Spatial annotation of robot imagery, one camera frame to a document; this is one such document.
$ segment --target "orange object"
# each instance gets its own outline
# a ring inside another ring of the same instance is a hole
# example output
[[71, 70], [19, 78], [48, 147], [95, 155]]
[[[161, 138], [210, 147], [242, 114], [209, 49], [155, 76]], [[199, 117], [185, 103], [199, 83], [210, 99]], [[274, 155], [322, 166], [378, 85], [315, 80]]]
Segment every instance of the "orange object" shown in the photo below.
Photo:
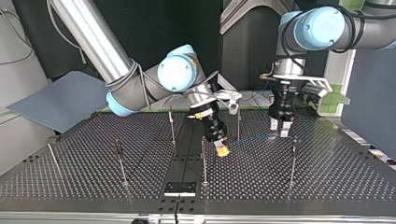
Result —
[[216, 150], [218, 151], [219, 157], [226, 157], [228, 154], [230, 154], [230, 151], [226, 146], [217, 147]]

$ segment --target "silver arm tube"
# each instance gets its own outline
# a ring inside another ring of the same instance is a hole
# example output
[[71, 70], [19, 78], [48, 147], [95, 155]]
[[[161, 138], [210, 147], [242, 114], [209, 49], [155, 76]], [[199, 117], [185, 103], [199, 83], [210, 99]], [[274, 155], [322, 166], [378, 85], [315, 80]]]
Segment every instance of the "silver arm tube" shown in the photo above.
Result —
[[50, 1], [107, 84], [128, 74], [131, 61], [92, 0]]

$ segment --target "perforated table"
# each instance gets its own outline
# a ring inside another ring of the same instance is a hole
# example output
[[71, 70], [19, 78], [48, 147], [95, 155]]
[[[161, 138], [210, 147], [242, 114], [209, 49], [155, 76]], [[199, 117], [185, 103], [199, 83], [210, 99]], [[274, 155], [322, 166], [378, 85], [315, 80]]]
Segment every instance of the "perforated table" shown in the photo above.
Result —
[[[268, 112], [221, 112], [231, 154], [216, 156], [203, 126], [174, 113], [172, 144], [167, 113], [127, 118], [101, 114], [84, 121], [0, 177], [1, 212], [80, 212], [234, 216], [396, 217], [396, 173], [314, 111], [302, 109], [290, 130], [301, 140], [293, 183], [291, 138], [270, 133]], [[122, 185], [114, 138], [124, 148], [129, 186]], [[195, 197], [164, 197], [170, 182], [194, 183]]]

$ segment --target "vertical metal pin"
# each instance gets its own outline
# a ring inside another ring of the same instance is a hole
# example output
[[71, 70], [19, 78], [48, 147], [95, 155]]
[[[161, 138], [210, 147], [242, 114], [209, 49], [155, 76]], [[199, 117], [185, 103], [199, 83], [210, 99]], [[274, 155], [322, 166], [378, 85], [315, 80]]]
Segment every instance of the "vertical metal pin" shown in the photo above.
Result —
[[206, 175], [206, 155], [205, 155], [205, 138], [202, 137], [202, 141], [201, 141], [201, 156], [202, 156], [202, 160], [204, 162], [204, 186], [209, 185], [209, 183], [207, 182], [207, 175]]
[[59, 176], [61, 177], [61, 179], [64, 179], [64, 177], [62, 176], [61, 167], [59, 166], [59, 162], [55, 157], [55, 153], [53, 152], [52, 145], [48, 143], [47, 146], [49, 148], [50, 155], [53, 158], [53, 161], [55, 162], [56, 168], [58, 169]]
[[176, 140], [175, 140], [174, 122], [173, 122], [173, 118], [172, 118], [172, 107], [170, 107], [170, 109], [169, 109], [169, 122], [171, 123], [171, 130], [172, 130], [172, 144], [175, 145]]
[[292, 151], [293, 151], [293, 164], [291, 166], [291, 175], [290, 175], [290, 188], [294, 186], [294, 171], [295, 171], [295, 165], [297, 161], [297, 153], [299, 151], [299, 145], [300, 141], [297, 136], [294, 137], [293, 142], [292, 142]]
[[123, 185], [124, 186], [128, 186], [128, 180], [126, 179], [126, 174], [125, 174], [125, 169], [122, 163], [122, 148], [121, 148], [121, 142], [120, 142], [120, 138], [116, 137], [116, 139], [114, 140], [114, 145], [115, 145], [115, 149], [116, 149], [116, 155], [119, 159], [119, 163], [120, 163], [120, 168], [121, 168], [121, 172], [122, 172], [122, 178], [123, 178]]
[[240, 128], [240, 123], [241, 123], [241, 108], [238, 109], [238, 141], [240, 139], [240, 133], [241, 133], [241, 128]]
[[50, 155], [52, 156], [53, 161], [55, 161], [56, 165], [59, 165], [58, 160], [56, 160], [55, 153], [53, 153], [52, 145], [48, 143], [47, 146], [49, 147]]

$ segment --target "metal rod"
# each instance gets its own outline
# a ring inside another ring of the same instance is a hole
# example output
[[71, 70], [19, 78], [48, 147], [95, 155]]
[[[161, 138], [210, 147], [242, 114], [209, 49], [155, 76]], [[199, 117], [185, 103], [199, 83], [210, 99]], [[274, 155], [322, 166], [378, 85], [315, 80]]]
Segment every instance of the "metal rod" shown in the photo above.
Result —
[[126, 179], [125, 170], [124, 170], [124, 167], [123, 167], [123, 164], [122, 164], [122, 158], [120, 158], [120, 167], [121, 167], [121, 170], [122, 170], [122, 177], [124, 179], [124, 185], [128, 186], [128, 180]]
[[169, 122], [171, 123], [171, 130], [172, 130], [172, 144], [176, 144], [175, 140], [175, 128], [174, 128], [174, 122], [173, 122], [173, 117], [172, 117], [172, 107], [169, 109]]
[[205, 155], [205, 138], [202, 137], [202, 141], [201, 141], [201, 150], [202, 150], [202, 160], [204, 162], [204, 186], [209, 185], [209, 183], [207, 182], [207, 175], [206, 175], [206, 155]]
[[55, 163], [58, 165], [58, 161], [56, 160], [55, 153], [53, 153], [52, 145], [48, 143], [47, 146], [49, 147], [50, 155], [52, 156]]
[[298, 137], [294, 137], [293, 143], [292, 143], [292, 150], [293, 150], [293, 164], [291, 166], [291, 175], [290, 175], [290, 188], [294, 186], [294, 172], [295, 172], [295, 165], [297, 161], [297, 153], [299, 150], [299, 139]]
[[121, 172], [122, 172], [122, 178], [123, 178], [123, 185], [125, 187], [127, 187], [129, 185], [128, 180], [126, 179], [126, 174], [125, 174], [125, 168], [123, 166], [123, 162], [122, 162], [122, 148], [121, 148], [121, 142], [120, 142], [120, 138], [116, 137], [114, 139], [114, 147], [116, 149], [116, 156], [119, 159], [119, 163], [120, 163], [120, 168], [121, 168]]
[[52, 0], [51, 4], [106, 83], [129, 73], [131, 60], [92, 0]]
[[241, 108], [238, 109], [238, 141], [240, 139], [240, 133], [241, 133], [241, 128], [240, 128], [240, 122], [241, 122]]
[[63, 180], [64, 177], [62, 176], [61, 167], [59, 166], [59, 162], [58, 162], [58, 160], [55, 157], [55, 153], [53, 152], [52, 145], [50, 143], [48, 143], [47, 146], [49, 148], [50, 155], [53, 158], [53, 161], [55, 162], [56, 168], [58, 169], [59, 176]]

